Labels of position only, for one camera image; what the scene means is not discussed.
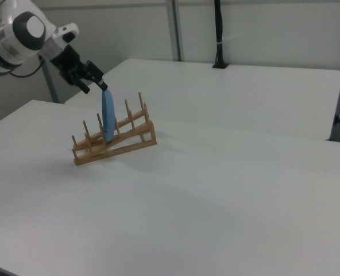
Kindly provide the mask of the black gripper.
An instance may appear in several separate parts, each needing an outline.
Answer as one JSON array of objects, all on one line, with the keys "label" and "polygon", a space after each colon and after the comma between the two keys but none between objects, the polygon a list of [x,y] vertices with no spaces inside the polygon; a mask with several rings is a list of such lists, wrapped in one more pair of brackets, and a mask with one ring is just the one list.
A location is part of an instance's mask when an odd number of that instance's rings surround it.
[{"label": "black gripper", "polygon": [[95,82],[102,90],[106,91],[108,85],[102,79],[103,72],[90,60],[81,62],[80,55],[70,46],[65,49],[50,62],[58,69],[59,74],[71,86],[77,86],[82,92],[88,94],[90,88],[82,81]]}]

